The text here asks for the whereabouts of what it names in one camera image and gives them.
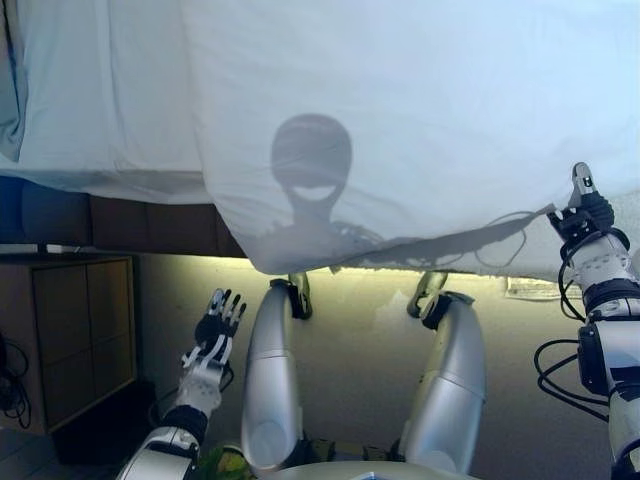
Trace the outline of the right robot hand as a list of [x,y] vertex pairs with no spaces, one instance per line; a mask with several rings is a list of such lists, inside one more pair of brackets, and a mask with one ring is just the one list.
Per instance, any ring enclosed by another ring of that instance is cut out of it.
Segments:
[[566,243],[577,244],[594,232],[608,232],[615,221],[609,201],[596,188],[589,166],[576,163],[572,169],[574,190],[568,206],[547,214],[552,228]]

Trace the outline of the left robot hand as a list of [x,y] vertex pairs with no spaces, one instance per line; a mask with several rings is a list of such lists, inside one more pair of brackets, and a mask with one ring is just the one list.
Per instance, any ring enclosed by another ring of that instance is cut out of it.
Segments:
[[198,364],[203,368],[221,368],[225,372],[233,349],[233,338],[246,307],[240,294],[233,294],[231,289],[216,289],[196,325],[195,346],[181,358],[182,368],[189,369]]

